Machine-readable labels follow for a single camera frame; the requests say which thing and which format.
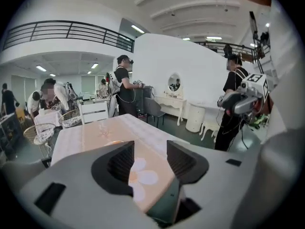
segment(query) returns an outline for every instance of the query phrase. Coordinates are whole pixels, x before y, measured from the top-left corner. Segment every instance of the gray floor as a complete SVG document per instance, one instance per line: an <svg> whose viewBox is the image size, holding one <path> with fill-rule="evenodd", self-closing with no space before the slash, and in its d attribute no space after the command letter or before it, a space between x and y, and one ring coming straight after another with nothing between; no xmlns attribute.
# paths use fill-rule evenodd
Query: gray floor
<svg viewBox="0 0 305 229"><path fill-rule="evenodd" d="M146 122L146 118L140 118L142 121ZM154 123L153 117L149 117L149 122L150 125L156 126L157 120ZM205 147L205 148L213 148L214 147L214 137L211 137L212 131L208 130L204 140L201 141L201 136L199 136L199 133L191 133L185 129L186 121L184 120L183 122L180 122L180 126L177 126L177 118L172 117L169 115L165 116L164 119L164 125L162 125L162 119L159 120L159 126L158 128L171 134L174 135L178 138L181 138L193 145ZM253 145L257 145L260 143L258 138L252 133L252 131L247 127L244 126L244 142L247 145L248 148L251 148ZM59 130L55 131L55 135L51 142L53 145L56 143L57 136L59 134ZM31 143L29 143L25 138L21 139L17 144L16 144L16 154L12 156L12 160L16 160L19 162L23 163L29 163L29 162L34 162L38 159L42 159L43 156L41 154L41 151L38 146L35 146ZM241 141L241 132L236 136L236 139L234 143L232 144L230 151L229 152L245 152L247 151L247 148Z"/></svg>

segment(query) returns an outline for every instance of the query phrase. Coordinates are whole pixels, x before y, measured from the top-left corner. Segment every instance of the railing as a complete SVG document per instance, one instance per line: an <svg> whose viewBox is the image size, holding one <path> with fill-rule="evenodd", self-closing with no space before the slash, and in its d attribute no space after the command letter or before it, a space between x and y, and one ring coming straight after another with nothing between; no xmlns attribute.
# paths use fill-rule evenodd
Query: railing
<svg viewBox="0 0 305 229"><path fill-rule="evenodd" d="M76 21L37 21L8 31L3 50L45 39L77 39L99 42L133 52L134 40L101 26Z"/></svg>
<svg viewBox="0 0 305 229"><path fill-rule="evenodd" d="M249 61L251 63L256 62L257 58L264 58L264 56L270 52L270 48L268 46L263 46L261 49L257 48L257 53L254 51L254 48L243 47L237 44L225 43L225 42L194 42L208 49L219 53L225 58L228 57L229 54L237 54L239 55L243 61Z"/></svg>

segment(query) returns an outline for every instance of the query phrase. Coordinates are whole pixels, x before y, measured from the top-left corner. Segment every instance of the recessed light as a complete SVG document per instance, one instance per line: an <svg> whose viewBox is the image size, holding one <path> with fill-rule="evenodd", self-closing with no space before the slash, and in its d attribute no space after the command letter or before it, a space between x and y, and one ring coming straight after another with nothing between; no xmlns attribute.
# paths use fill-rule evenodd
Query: recessed light
<svg viewBox="0 0 305 229"><path fill-rule="evenodd" d="M91 67L91 69L94 69L96 66L98 66L99 64L98 63L95 63L92 67Z"/></svg>
<svg viewBox="0 0 305 229"><path fill-rule="evenodd" d="M123 37L123 36L121 36L121 35L119 35L119 37L122 37L123 39L130 41L128 38Z"/></svg>
<svg viewBox="0 0 305 229"><path fill-rule="evenodd" d="M40 65L37 65L36 68L39 69L39 70L41 70L41 71L43 71L43 72L46 72L46 71L47 71L46 69L42 68Z"/></svg>
<svg viewBox="0 0 305 229"><path fill-rule="evenodd" d="M222 38L219 37L219 36L207 36L206 38L207 39L214 39L214 40L222 40Z"/></svg>
<svg viewBox="0 0 305 229"><path fill-rule="evenodd" d="M132 27L133 27L135 30L137 30L138 32L142 33L142 34L145 33L144 31L142 31L140 28L136 27L135 25L132 25Z"/></svg>

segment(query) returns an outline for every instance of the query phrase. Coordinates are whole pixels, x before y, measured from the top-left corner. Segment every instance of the pink tablecloth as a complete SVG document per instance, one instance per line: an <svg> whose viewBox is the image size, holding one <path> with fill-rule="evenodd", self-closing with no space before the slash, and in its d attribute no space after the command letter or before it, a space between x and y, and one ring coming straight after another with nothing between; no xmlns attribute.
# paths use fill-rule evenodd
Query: pink tablecloth
<svg viewBox="0 0 305 229"><path fill-rule="evenodd" d="M60 132L51 165L76 153L134 140L134 164L129 176L133 200L147 212L164 194L174 178L166 154L166 141L183 141L130 114L64 129Z"/></svg>

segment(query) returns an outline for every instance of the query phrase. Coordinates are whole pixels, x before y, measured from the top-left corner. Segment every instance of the black t-shirt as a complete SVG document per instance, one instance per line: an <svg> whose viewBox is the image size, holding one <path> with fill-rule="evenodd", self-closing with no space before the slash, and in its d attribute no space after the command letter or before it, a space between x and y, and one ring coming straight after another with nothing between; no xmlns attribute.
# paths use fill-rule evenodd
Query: black t-shirt
<svg viewBox="0 0 305 229"><path fill-rule="evenodd" d="M236 69L236 72L235 71L229 72L228 79L224 85L224 92L228 89L232 89L233 91L237 90L237 88L242 83L242 78L239 77L239 75L244 79L249 75L249 73L247 72L247 70L245 70L242 67L238 67Z"/></svg>
<svg viewBox="0 0 305 229"><path fill-rule="evenodd" d="M16 108L14 105L14 94L10 90L6 90L2 94L2 103L6 105L6 113L9 115L11 113L14 113Z"/></svg>
<svg viewBox="0 0 305 229"><path fill-rule="evenodd" d="M124 78L129 79L128 71L123 67L117 68L116 71L114 72L114 74L115 74L116 78L118 79L119 83L121 83L122 79L124 79ZM124 84L121 85L121 89L118 92L118 95L124 101L131 102L133 100L132 90L126 89L124 87Z"/></svg>

